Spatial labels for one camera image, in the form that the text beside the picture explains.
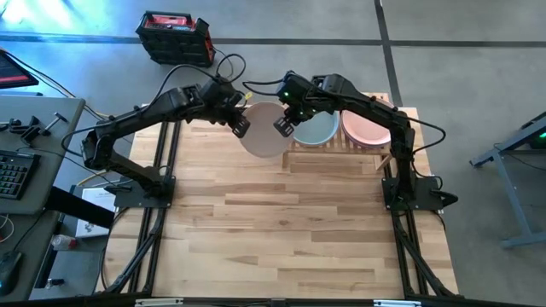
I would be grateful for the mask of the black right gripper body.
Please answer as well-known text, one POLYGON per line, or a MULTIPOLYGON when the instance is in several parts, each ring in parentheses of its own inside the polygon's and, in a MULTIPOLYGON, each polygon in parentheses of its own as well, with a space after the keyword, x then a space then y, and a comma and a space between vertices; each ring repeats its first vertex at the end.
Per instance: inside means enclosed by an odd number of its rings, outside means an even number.
POLYGON ((288 107, 276 122, 301 123, 323 112, 325 106, 321 105, 319 92, 324 79, 324 75, 307 79, 294 71, 288 71, 276 90, 279 101, 288 107))

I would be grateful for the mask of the beige plate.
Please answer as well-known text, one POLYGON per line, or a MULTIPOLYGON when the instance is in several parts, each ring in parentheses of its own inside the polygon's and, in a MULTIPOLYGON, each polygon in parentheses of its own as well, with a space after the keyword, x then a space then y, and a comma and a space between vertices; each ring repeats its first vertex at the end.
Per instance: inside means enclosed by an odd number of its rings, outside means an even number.
POLYGON ((284 115, 284 108, 274 102, 259 102, 247 108, 243 115, 250 126, 241 145, 259 158, 272 158, 283 154, 293 142, 293 136, 284 137, 274 127, 274 122, 284 115))

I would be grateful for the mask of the pale blue plate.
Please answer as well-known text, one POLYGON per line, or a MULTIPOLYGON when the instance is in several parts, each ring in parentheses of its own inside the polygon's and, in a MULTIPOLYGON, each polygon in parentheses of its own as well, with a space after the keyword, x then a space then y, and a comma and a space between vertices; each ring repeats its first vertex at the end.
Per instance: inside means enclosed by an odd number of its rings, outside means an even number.
POLYGON ((305 146, 320 146, 334 137, 339 129, 340 113, 320 112, 295 127, 293 139, 305 146))

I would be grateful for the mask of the light peach plate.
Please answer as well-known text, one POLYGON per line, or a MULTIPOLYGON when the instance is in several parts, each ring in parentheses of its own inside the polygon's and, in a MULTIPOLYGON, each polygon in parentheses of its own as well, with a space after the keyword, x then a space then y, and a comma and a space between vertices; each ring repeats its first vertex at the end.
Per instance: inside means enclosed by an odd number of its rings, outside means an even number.
POLYGON ((351 141, 366 148, 382 148, 391 141, 387 128, 344 110, 340 113, 341 128, 351 141))

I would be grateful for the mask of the wooden slatted shelf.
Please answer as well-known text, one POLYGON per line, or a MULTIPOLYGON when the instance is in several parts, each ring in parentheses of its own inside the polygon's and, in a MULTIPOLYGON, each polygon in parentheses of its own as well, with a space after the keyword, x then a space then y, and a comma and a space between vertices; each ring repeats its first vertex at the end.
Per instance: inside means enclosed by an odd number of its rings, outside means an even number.
POLYGON ((382 170, 391 161, 390 142, 382 148, 366 148, 357 145, 345 135, 341 128, 332 139, 320 146, 305 146, 293 139, 287 151, 282 155, 282 167, 287 168, 290 154, 356 154, 374 156, 375 169, 382 170))

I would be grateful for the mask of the black red tool case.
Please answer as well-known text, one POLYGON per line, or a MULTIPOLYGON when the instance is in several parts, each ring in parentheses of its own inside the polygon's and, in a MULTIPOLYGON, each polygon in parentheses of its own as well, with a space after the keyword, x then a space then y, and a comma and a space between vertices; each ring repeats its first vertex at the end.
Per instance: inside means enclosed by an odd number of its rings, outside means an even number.
POLYGON ((158 64, 210 67, 215 58, 209 24, 191 14, 146 11, 136 29, 143 48, 158 64))

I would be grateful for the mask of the white booklet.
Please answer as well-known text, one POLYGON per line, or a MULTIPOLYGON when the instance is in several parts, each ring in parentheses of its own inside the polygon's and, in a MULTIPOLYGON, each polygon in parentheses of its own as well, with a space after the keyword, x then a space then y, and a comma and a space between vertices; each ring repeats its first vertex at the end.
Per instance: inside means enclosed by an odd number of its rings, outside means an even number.
POLYGON ((114 218, 115 195, 104 188, 81 188, 78 191, 84 207, 78 213, 77 238, 107 235, 114 218))

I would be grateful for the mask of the grey desk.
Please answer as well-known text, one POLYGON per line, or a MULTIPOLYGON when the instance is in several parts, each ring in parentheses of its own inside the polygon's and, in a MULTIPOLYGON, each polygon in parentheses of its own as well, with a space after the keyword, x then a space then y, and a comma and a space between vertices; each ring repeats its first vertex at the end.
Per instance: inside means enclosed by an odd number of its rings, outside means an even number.
POLYGON ((34 288, 59 217, 58 212, 43 208, 65 155, 60 142, 75 130, 84 106, 82 98, 0 96, 0 121, 19 119, 26 123, 35 116, 48 125, 56 113, 67 119, 53 126, 51 136, 40 136, 32 142, 37 148, 34 153, 41 159, 22 199, 0 199, 0 256, 13 249, 22 253, 14 288, 0 295, 0 304, 25 301, 34 288))

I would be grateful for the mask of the black clamp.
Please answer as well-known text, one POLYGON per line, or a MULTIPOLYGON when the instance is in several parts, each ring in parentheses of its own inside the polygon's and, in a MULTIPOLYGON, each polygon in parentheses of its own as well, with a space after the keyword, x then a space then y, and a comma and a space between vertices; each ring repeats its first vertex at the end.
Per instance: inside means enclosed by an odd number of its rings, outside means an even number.
POLYGON ((31 119, 27 125, 23 125, 18 119, 11 119, 8 124, 8 130, 12 134, 20 136, 20 140, 26 145, 30 146, 32 141, 39 135, 40 120, 31 116, 31 119))

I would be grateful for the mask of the clear plastic bottle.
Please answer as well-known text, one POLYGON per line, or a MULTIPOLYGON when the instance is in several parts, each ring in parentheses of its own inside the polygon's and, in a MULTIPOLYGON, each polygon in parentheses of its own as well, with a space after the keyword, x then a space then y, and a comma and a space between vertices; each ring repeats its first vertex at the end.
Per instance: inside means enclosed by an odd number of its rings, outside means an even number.
POLYGON ((51 245, 56 251, 66 251, 75 248, 77 240, 68 235, 55 235, 51 240, 51 245))

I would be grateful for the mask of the black keyboard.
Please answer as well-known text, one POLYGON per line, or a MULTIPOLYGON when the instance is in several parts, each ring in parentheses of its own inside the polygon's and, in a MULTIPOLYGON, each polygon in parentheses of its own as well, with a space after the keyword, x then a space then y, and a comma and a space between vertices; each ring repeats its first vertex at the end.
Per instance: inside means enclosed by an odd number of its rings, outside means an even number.
POLYGON ((0 150, 0 199, 20 200, 40 159, 38 154, 0 150))

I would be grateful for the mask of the grey table stand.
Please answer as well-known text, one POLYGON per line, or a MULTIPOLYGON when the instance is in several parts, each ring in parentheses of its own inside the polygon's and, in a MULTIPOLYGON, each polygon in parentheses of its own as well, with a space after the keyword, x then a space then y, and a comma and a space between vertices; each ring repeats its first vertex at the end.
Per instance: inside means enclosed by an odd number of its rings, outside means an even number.
POLYGON ((511 137, 503 142, 496 142, 492 149, 469 160, 473 168, 492 162, 503 181, 508 201, 512 207, 520 234, 502 241, 505 248, 546 243, 546 230, 534 231, 524 213, 524 206, 518 195, 515 181, 510 177, 505 158, 530 169, 541 172, 546 180, 546 111, 525 122, 511 137))

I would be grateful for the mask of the black computer mouse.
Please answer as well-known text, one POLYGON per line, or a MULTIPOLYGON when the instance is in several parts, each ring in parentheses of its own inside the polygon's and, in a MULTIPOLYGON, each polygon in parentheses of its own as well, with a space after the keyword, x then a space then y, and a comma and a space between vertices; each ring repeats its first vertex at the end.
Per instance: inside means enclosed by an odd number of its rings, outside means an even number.
POLYGON ((0 255, 0 296, 10 294, 18 281, 22 253, 9 251, 0 255))

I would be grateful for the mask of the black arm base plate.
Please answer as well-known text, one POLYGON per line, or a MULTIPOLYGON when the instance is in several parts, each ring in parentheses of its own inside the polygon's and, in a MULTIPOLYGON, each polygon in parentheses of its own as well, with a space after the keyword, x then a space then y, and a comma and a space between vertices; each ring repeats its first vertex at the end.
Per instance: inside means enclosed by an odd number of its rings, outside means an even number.
POLYGON ((160 196, 147 196, 135 181, 125 183, 124 186, 128 189, 115 193, 114 205, 119 208, 167 208, 172 203, 176 178, 170 177, 166 183, 166 191, 160 196))
POLYGON ((432 178, 383 178, 381 187, 385 207, 390 211, 436 211, 444 207, 437 181, 432 178))

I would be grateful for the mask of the silver frame bracket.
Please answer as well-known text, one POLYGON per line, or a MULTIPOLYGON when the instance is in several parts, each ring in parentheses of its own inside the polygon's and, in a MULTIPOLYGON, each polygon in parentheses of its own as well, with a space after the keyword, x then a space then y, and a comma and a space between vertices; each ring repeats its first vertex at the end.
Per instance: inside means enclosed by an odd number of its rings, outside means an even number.
POLYGON ((422 307, 421 302, 412 300, 375 299, 374 307, 422 307))
POLYGON ((136 300, 134 307, 177 307, 183 305, 182 298, 142 298, 136 300))

